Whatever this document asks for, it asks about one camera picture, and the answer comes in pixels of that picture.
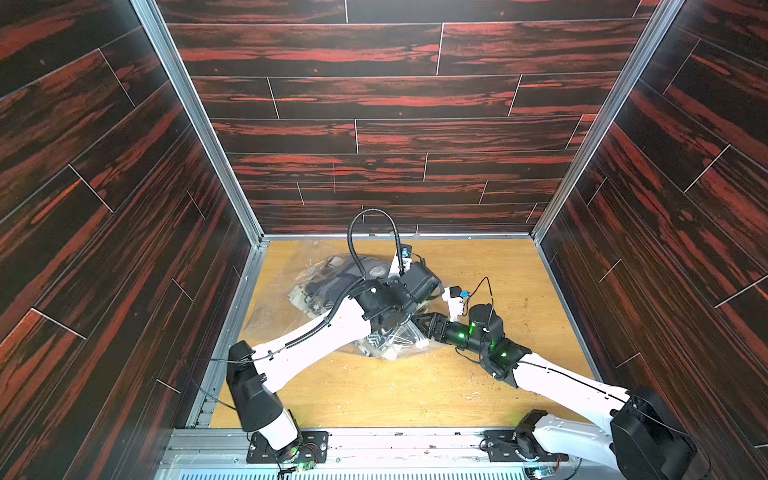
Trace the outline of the clear plastic vacuum bag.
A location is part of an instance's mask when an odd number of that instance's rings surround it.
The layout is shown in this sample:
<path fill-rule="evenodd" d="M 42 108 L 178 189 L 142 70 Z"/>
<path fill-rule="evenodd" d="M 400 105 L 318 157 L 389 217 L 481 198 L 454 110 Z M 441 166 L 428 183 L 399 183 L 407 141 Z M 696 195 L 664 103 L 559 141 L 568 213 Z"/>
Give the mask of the clear plastic vacuum bag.
<path fill-rule="evenodd" d="M 345 246 L 330 241 L 300 241 L 293 254 L 280 263 L 274 276 L 263 265 L 257 281 L 253 309 L 241 338 L 256 346 L 274 340 L 320 317 L 333 306 L 343 288 L 360 272 Z M 391 330 L 374 329 L 342 352 L 396 361 L 438 348 L 413 321 Z"/>

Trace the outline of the black white herringbone scarf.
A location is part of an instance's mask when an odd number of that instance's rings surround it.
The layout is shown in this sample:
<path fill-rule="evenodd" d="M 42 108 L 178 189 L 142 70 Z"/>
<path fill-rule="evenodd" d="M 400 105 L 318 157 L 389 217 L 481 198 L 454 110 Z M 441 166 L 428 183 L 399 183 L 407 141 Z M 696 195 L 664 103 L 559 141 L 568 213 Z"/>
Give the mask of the black white herringbone scarf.
<path fill-rule="evenodd" d="M 366 278 L 388 278 L 393 259 L 378 256 L 361 256 Z M 299 311 L 309 318 L 316 318 L 330 311 L 342 291 L 361 278 L 357 264 L 350 255 L 332 255 L 311 266 L 300 275 L 290 292 L 289 300 Z M 365 284 L 353 289 L 357 295 L 379 289 L 373 284 Z"/>

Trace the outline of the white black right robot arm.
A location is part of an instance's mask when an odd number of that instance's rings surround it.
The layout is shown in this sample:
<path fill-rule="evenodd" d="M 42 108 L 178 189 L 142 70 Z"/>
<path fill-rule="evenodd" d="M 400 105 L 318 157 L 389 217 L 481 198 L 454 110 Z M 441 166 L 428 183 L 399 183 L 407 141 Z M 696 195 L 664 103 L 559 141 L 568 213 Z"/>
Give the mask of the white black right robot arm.
<path fill-rule="evenodd" d="M 417 316 L 428 338 L 474 353 L 495 380 L 544 396 L 581 416 L 563 420 L 530 412 L 515 428 L 518 455 L 537 461 L 565 454 L 599 463 L 626 479 L 681 479 L 698 448 L 656 391 L 605 384 L 560 367 L 506 337 L 490 304 L 469 310 L 462 324 L 433 312 Z"/>

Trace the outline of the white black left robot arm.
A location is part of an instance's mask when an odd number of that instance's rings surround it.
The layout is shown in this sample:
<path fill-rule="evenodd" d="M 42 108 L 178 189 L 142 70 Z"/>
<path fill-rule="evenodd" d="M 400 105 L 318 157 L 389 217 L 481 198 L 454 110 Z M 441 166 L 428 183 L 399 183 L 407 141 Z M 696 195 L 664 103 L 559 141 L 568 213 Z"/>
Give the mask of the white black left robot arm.
<path fill-rule="evenodd" d="M 242 430 L 258 433 L 278 455 L 291 457 L 301 433 L 277 392 L 333 351 L 409 321 L 441 288 L 421 263 L 388 278 L 358 277 L 340 290 L 328 312 L 307 324 L 255 347 L 245 341 L 231 346 L 226 381 Z"/>

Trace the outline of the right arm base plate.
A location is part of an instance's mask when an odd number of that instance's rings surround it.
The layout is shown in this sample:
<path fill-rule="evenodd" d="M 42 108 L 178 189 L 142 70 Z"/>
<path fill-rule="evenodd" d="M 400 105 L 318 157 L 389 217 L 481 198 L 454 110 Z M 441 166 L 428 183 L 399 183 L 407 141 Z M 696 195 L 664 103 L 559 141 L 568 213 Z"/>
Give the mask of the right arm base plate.
<path fill-rule="evenodd" d="M 491 462 L 567 462 L 567 454 L 545 451 L 531 432 L 516 429 L 486 430 L 479 443 Z"/>

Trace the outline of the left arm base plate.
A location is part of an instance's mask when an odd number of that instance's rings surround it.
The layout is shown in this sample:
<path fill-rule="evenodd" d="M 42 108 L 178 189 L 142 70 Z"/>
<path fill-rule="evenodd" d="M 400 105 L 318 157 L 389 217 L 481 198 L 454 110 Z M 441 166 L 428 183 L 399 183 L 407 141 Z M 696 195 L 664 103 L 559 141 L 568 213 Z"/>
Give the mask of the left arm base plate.
<path fill-rule="evenodd" d="M 329 448 L 329 432 L 309 429 L 300 430 L 296 439 L 287 446 L 275 450 L 259 432 L 249 437 L 247 464 L 276 464 L 277 462 L 313 468 L 326 462 Z"/>

